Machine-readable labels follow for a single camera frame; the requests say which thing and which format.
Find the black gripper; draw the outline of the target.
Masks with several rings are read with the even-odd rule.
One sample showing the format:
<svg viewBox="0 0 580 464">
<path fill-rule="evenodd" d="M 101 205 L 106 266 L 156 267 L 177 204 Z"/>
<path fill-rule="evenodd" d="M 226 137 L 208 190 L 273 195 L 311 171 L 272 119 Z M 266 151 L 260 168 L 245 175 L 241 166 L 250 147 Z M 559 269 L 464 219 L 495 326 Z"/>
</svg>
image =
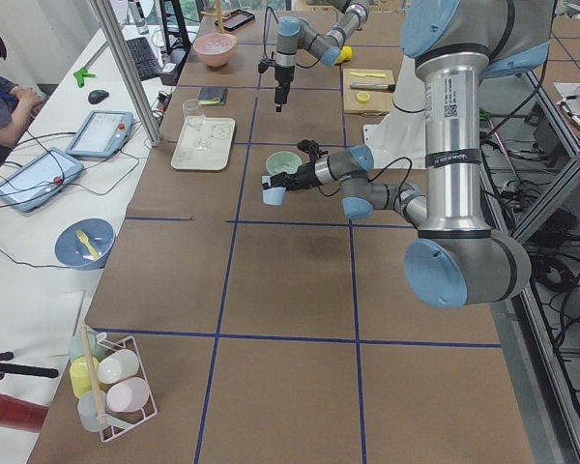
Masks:
<svg viewBox="0 0 580 464">
<path fill-rule="evenodd" d="M 316 163 L 325 156 L 328 151 L 321 149 L 315 140 L 304 139 L 297 144 L 297 148 L 307 153 L 309 162 L 300 165 L 293 174 L 279 173 L 262 177 L 263 187 L 285 187 L 287 190 L 312 189 L 323 185 L 316 175 Z"/>
<path fill-rule="evenodd" d="M 294 55 L 276 53 L 271 57 L 264 57 L 258 63 L 258 72 L 264 73 L 268 69 L 275 70 L 275 111 L 281 112 L 291 90 L 294 80 Z"/>
</svg>

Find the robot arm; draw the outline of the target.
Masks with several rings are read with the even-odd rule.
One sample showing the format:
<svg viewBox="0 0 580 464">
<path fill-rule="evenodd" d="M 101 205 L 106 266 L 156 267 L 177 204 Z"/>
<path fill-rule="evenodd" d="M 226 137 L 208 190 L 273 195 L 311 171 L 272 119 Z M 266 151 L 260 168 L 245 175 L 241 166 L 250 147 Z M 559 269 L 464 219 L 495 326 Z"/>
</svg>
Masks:
<svg viewBox="0 0 580 464">
<path fill-rule="evenodd" d="M 371 181 L 374 157 L 365 145 L 325 155 L 304 140 L 309 162 L 265 177 L 264 201 L 278 205 L 289 190 L 338 183 L 349 219 L 392 210 L 417 228 L 404 266 L 425 304 L 459 308 L 519 294 L 531 275 L 528 254 L 481 212 L 479 85 L 542 65 L 555 9 L 552 1 L 414 2 L 401 47 L 424 86 L 426 191 Z"/>
<path fill-rule="evenodd" d="M 331 1 L 330 4 L 342 13 L 341 19 L 326 33 L 318 33 L 302 17 L 282 16 L 277 22 L 276 48 L 271 55 L 264 51 L 258 63 L 258 72 L 275 70 L 275 111 L 280 112 L 287 104 L 294 80 L 296 55 L 303 49 L 316 62 L 333 67 L 342 53 L 348 38 L 360 30 L 369 16 L 368 1 Z"/>
</svg>

